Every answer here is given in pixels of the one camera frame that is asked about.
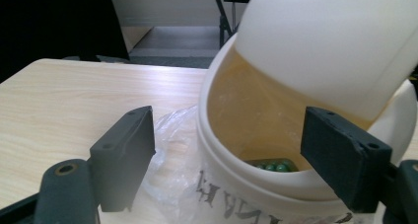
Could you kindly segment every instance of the floor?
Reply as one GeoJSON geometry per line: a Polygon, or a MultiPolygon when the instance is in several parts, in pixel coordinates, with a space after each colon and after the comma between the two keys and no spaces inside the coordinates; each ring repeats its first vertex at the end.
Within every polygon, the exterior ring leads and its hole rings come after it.
{"type": "Polygon", "coordinates": [[[129,56],[136,64],[208,68],[218,51],[218,27],[153,27],[129,56]]]}

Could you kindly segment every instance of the white lid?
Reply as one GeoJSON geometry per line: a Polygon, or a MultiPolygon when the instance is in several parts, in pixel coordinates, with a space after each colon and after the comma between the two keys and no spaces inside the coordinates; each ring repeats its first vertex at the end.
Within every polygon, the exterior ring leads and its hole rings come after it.
{"type": "Polygon", "coordinates": [[[236,49],[283,85],[372,120],[417,63],[417,10],[418,0],[250,0],[236,49]]]}

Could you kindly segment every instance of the chair leg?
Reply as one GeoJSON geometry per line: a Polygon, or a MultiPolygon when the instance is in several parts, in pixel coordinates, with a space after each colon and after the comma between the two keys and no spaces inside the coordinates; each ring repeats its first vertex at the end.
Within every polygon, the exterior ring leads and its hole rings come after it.
{"type": "Polygon", "coordinates": [[[224,45],[225,40],[225,29],[222,22],[222,16],[219,19],[219,48],[222,48],[222,45],[224,45]]]}
{"type": "Polygon", "coordinates": [[[220,17],[220,25],[219,28],[221,30],[220,32],[220,47],[224,45],[225,43],[225,31],[228,33],[228,38],[230,38],[233,35],[233,32],[231,31],[230,23],[228,22],[228,19],[226,16],[220,17]]]}

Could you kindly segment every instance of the wooden table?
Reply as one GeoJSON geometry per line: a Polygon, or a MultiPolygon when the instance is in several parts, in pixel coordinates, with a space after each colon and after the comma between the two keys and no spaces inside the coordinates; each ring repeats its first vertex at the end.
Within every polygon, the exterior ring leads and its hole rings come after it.
{"type": "MultiPolygon", "coordinates": [[[[197,103],[204,69],[44,59],[0,84],[0,208],[38,192],[50,166],[87,159],[126,112],[153,106],[154,120],[197,103]]],[[[418,159],[418,135],[404,158],[418,159]]],[[[139,190],[131,213],[102,223],[170,223],[139,190]]]]}

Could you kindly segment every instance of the black lettering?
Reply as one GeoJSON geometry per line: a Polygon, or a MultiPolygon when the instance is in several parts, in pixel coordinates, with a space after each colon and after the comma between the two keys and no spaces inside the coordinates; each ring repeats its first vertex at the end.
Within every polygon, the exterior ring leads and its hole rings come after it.
{"type": "Polygon", "coordinates": [[[225,208],[226,208],[224,217],[228,219],[234,212],[237,199],[225,191],[224,191],[224,194],[225,194],[225,208]]]}
{"type": "Polygon", "coordinates": [[[268,216],[270,217],[270,224],[277,224],[280,221],[283,221],[283,220],[276,218],[275,216],[272,216],[272,215],[268,215],[268,216]]]}
{"type": "Polygon", "coordinates": [[[251,224],[258,224],[258,219],[260,218],[261,211],[254,210],[254,211],[249,211],[249,212],[243,212],[243,207],[245,205],[246,205],[246,202],[241,199],[240,209],[238,210],[238,212],[236,212],[237,216],[240,219],[248,219],[248,218],[255,217],[254,222],[251,222],[251,224]]]}
{"type": "Polygon", "coordinates": [[[209,203],[209,205],[213,207],[212,201],[215,198],[216,191],[218,191],[219,187],[209,184],[209,191],[205,191],[203,186],[206,184],[206,182],[207,181],[204,179],[204,172],[200,171],[200,179],[199,179],[199,183],[197,185],[197,190],[196,190],[200,192],[199,201],[201,201],[202,198],[206,196],[206,199],[204,201],[209,203]]]}

